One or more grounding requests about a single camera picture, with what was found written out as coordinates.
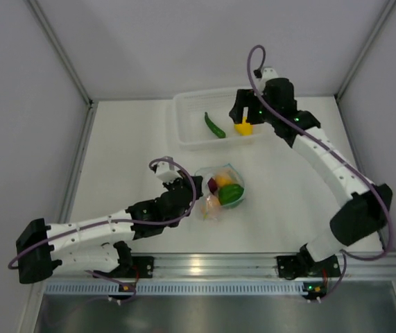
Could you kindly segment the purple fake onion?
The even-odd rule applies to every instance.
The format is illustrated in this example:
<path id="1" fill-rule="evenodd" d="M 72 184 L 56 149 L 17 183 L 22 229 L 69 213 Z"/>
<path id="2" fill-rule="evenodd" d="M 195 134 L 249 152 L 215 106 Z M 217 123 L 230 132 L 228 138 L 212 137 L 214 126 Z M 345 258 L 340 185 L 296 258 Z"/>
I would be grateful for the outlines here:
<path id="1" fill-rule="evenodd" d="M 207 181 L 207 186 L 212 194 L 215 194 L 218 191 L 218 184 L 213 177 L 209 178 L 209 180 Z"/>

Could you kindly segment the clear zip top bag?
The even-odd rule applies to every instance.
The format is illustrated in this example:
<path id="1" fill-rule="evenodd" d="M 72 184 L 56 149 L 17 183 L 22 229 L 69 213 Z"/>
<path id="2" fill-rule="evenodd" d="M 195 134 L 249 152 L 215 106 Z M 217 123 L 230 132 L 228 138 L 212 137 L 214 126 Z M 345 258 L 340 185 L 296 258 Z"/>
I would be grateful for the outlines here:
<path id="1" fill-rule="evenodd" d="M 231 164 L 201 168 L 194 175 L 203 178 L 203 196 L 198 200 L 198 212 L 204 221 L 217 220 L 224 211 L 244 201 L 244 179 Z"/>

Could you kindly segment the green fake bell pepper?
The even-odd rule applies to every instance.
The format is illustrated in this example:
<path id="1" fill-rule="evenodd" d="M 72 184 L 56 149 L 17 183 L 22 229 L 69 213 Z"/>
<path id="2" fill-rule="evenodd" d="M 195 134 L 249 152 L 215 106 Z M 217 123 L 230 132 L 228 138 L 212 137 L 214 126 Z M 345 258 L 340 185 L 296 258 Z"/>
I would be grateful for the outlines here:
<path id="1" fill-rule="evenodd" d="M 218 199 L 222 206 L 229 205 L 238 201 L 244 193 L 244 188 L 239 185 L 228 185 L 218 191 Z"/>

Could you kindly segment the green fake chili pepper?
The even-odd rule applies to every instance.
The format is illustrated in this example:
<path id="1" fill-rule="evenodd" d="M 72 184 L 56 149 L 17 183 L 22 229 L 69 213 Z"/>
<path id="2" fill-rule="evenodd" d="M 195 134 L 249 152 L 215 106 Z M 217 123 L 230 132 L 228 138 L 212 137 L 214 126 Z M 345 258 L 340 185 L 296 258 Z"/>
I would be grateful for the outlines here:
<path id="1" fill-rule="evenodd" d="M 211 132 L 219 139 L 225 139 L 226 133 L 224 130 L 219 128 L 209 117 L 207 112 L 204 113 L 204 120 L 207 127 L 211 130 Z"/>

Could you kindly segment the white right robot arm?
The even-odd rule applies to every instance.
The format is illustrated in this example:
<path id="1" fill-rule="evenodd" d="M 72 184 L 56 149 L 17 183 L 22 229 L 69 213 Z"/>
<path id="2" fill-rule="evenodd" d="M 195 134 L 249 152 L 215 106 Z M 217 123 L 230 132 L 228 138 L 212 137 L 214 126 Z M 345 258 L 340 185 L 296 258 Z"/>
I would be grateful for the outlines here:
<path id="1" fill-rule="evenodd" d="M 393 192 L 375 185 L 334 148 L 317 118 L 299 110 L 287 78 L 267 80 L 262 94 L 239 89 L 229 112 L 235 124 L 268 123 L 275 134 L 302 156 L 323 179 L 339 204 L 329 226 L 295 255 L 279 257 L 279 276 L 288 280 L 316 275 L 336 253 L 387 224 Z"/>

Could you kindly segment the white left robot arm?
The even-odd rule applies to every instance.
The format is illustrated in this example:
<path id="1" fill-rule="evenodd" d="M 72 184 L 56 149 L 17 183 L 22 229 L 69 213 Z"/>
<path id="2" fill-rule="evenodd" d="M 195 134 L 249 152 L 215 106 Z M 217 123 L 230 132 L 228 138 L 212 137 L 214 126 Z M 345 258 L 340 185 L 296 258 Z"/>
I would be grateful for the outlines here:
<path id="1" fill-rule="evenodd" d="M 184 174 L 164 184 L 157 198 L 135 203 L 109 216 L 78 223 L 31 221 L 16 240 L 21 284 L 34 284 L 52 275 L 92 271 L 107 278 L 126 278 L 134 261 L 129 242 L 161 235 L 188 217 L 199 199 L 203 178 Z"/>

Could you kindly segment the fake peach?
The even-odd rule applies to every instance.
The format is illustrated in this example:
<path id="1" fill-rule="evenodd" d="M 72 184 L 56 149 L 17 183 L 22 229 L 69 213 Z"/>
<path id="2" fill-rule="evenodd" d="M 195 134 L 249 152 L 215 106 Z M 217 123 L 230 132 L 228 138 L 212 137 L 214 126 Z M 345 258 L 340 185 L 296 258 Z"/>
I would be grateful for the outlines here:
<path id="1" fill-rule="evenodd" d="M 214 180 L 219 189 L 228 185 L 239 184 L 236 174 L 231 170 L 218 172 L 214 176 Z"/>

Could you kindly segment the fake orange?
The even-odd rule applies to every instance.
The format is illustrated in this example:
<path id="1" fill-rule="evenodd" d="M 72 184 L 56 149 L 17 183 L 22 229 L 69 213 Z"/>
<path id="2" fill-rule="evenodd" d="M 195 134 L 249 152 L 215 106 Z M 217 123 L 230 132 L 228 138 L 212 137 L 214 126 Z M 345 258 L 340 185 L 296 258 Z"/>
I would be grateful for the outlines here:
<path id="1" fill-rule="evenodd" d="M 216 216 L 218 214 L 221 204 L 215 195 L 209 194 L 201 201 L 200 209 L 203 216 L 208 218 L 209 216 Z"/>

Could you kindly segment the white plastic basket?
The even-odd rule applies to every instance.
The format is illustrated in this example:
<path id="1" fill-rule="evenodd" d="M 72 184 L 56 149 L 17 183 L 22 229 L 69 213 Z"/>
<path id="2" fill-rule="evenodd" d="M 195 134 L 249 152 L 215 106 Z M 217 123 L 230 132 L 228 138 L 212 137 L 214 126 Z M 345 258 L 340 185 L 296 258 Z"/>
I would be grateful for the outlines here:
<path id="1" fill-rule="evenodd" d="M 252 128 L 251 135 L 240 135 L 229 111 L 234 106 L 238 87 L 207 89 L 185 92 L 173 97 L 172 111 L 176 124 L 177 141 L 186 151 L 213 148 L 231 148 L 251 144 L 265 134 L 263 125 Z M 225 138 L 217 137 L 205 122 L 210 121 L 225 132 Z"/>

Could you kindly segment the black left base bracket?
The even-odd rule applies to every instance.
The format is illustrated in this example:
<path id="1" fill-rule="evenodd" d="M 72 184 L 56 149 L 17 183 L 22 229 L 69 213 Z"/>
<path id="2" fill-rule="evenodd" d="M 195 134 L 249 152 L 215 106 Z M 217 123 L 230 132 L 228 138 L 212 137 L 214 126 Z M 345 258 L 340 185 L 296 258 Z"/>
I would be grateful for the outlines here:
<path id="1" fill-rule="evenodd" d="M 113 270 L 114 278 L 152 278 L 155 258 L 153 256 L 132 256 L 119 260 L 119 265 Z"/>

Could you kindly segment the black base bracket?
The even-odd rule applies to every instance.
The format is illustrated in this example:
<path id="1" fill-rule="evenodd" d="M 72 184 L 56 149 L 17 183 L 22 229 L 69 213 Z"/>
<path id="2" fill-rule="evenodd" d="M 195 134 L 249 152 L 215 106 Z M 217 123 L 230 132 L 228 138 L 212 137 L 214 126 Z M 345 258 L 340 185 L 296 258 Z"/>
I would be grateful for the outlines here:
<path id="1" fill-rule="evenodd" d="M 153 256 L 132 256 L 119 260 L 119 265 L 113 270 L 114 278 L 152 278 L 155 258 Z"/>
<path id="2" fill-rule="evenodd" d="M 280 278 L 294 280 L 307 278 L 320 274 L 320 269 L 315 266 L 313 260 L 302 255 L 280 255 L 276 257 L 277 274 Z"/>

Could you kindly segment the black right base bracket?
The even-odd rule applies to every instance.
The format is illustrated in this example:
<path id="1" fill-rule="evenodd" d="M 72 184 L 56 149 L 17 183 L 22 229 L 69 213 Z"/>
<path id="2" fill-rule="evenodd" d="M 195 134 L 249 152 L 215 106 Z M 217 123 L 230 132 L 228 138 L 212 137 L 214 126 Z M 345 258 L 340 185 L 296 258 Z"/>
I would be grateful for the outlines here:
<path id="1" fill-rule="evenodd" d="M 302 255 L 280 255 L 276 257 L 277 274 L 280 278 L 294 280 L 307 278 L 320 274 L 320 269 L 315 266 L 313 260 Z"/>

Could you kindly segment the aluminium mounting rail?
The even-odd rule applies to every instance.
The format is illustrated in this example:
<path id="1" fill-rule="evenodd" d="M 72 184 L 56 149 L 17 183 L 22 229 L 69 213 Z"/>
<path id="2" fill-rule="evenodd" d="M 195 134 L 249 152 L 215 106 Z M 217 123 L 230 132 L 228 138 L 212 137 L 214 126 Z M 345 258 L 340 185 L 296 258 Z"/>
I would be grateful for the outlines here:
<path id="1" fill-rule="evenodd" d="M 192 279 L 192 278 L 259 278 L 286 280 L 277 274 L 276 257 L 290 255 L 287 253 L 237 253 L 237 254 L 171 254 L 171 253 L 136 253 L 132 256 L 153 256 L 154 269 L 152 278 Z M 36 275 L 43 281 L 50 278 L 78 278 L 88 271 L 113 277 L 113 270 L 119 260 L 132 256 L 119 257 L 111 250 L 103 250 L 96 255 L 68 255 L 57 260 L 52 273 L 39 271 Z M 377 261 L 365 262 L 348 256 L 336 255 L 316 266 L 320 274 L 309 278 L 339 277 L 351 280 L 396 280 L 396 253 L 390 253 Z"/>

